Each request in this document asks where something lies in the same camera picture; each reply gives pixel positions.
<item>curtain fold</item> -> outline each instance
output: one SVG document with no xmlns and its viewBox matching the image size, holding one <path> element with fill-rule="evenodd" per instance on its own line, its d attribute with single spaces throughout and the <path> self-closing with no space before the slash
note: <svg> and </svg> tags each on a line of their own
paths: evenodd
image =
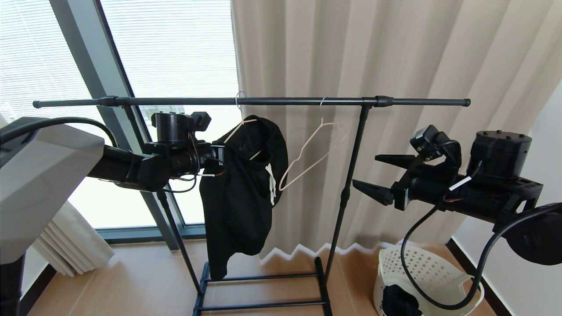
<svg viewBox="0 0 562 316">
<path fill-rule="evenodd" d="M 393 106 L 372 109 L 354 178 L 390 186 L 402 174 L 377 154 L 413 154 L 409 139 L 429 124 L 457 139 L 463 161 L 477 131 L 529 131 L 562 78 L 562 1 L 299 1 L 233 0 L 233 31 L 241 90 L 252 97 L 471 98 L 468 108 Z M 283 193 L 262 251 L 317 250 L 331 241 L 339 196 L 359 117 L 358 107 L 323 107 L 324 120 L 350 137 Z M 276 122 L 289 160 L 320 123 L 317 107 L 246 106 Z M 289 179 L 322 157 L 322 130 Z M 429 210 L 381 206 L 352 188 L 338 241 L 374 246 L 396 242 Z M 414 241 L 446 242 L 464 216 L 439 212 Z"/>
<path fill-rule="evenodd" d="M 68 201 L 32 246 L 55 270 L 72 277 L 104 267 L 114 254 Z"/>
</svg>

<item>window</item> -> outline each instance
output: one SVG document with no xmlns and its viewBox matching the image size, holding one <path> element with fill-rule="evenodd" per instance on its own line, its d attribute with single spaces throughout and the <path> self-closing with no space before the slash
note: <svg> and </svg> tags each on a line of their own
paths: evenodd
<svg viewBox="0 0 562 316">
<path fill-rule="evenodd" d="M 22 116 L 80 116 L 102 121 L 96 107 L 35 109 L 33 100 L 91 98 L 48 0 L 2 0 L 0 113 L 8 121 Z M 96 127 L 77 128 L 105 137 Z M 69 201 L 95 228 L 155 225 L 138 191 L 85 178 Z"/>
<path fill-rule="evenodd" d="M 102 0 L 117 51 L 137 97 L 234 97 L 238 92 L 230 1 Z M 141 106 L 152 139 L 156 111 L 206 111 L 212 121 L 198 139 L 212 142 L 236 126 L 233 106 Z M 181 190 L 191 183 L 170 181 Z M 198 188 L 175 195 L 186 223 L 203 222 Z"/>
</svg>

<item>white venetian blind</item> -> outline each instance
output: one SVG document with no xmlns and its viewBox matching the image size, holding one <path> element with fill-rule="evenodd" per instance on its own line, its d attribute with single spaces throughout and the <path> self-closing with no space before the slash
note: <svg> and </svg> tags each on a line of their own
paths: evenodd
<svg viewBox="0 0 562 316">
<path fill-rule="evenodd" d="M 0 113 L 22 116 L 80 116 L 103 122 L 94 106 L 35 109 L 34 100 L 91 98 L 48 0 L 2 0 L 0 11 Z M 105 137 L 89 125 L 76 125 Z"/>
<path fill-rule="evenodd" d="M 238 92 L 236 57 L 228 0 L 102 0 L 115 46 L 137 97 L 234 97 Z M 150 126 L 155 111 L 206 111 L 211 124 L 198 139 L 212 142 L 236 126 L 235 106 L 141 106 Z M 190 187 L 170 181 L 172 189 Z M 203 222 L 196 187 L 176 194 L 186 223 Z"/>
</svg>

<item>tile floor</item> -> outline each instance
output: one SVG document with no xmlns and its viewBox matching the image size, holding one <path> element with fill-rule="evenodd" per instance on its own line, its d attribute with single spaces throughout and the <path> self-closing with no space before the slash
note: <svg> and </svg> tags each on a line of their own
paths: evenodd
<svg viewBox="0 0 562 316">
<path fill-rule="evenodd" d="M 186 241 L 198 276 L 207 260 L 205 241 Z M 109 264 L 74 278 L 57 274 L 29 313 L 36 315 L 191 315 L 196 291 L 178 251 L 163 243 L 113 246 Z M 444 245 L 425 245 L 429 251 L 458 263 Z M 325 265 L 329 250 L 320 251 Z M 376 315 L 373 287 L 377 251 L 338 250 L 328 282 L 334 315 Z M 314 257 L 297 249 L 290 258 L 274 254 L 264 263 L 255 256 L 237 254 L 228 263 L 228 276 L 314 271 Z M 205 305 L 273 303 L 318 299 L 315 278 L 210 283 Z M 319 306 L 207 312 L 204 315 L 323 315 Z M 474 316 L 494 315 L 482 302 Z"/>
</svg>

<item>black garment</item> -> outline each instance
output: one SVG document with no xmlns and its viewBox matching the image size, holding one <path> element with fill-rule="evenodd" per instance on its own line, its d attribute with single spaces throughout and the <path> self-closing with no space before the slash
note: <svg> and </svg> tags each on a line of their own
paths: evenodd
<svg viewBox="0 0 562 316">
<path fill-rule="evenodd" d="M 399 285 L 386 286 L 383 290 L 383 311 L 386 316 L 421 316 L 416 297 Z"/>
<path fill-rule="evenodd" d="M 205 169 L 199 191 L 205 213 L 207 252 L 211 278 L 226 275 L 226 263 L 236 252 L 258 254 L 271 229 L 269 164 L 275 178 L 275 199 L 281 197 L 279 182 L 288 167 L 287 144 L 272 121 L 250 115 L 228 140 L 228 132 L 214 145 L 225 145 L 224 167 L 218 163 Z M 261 152 L 252 160 L 250 158 Z"/>
</svg>

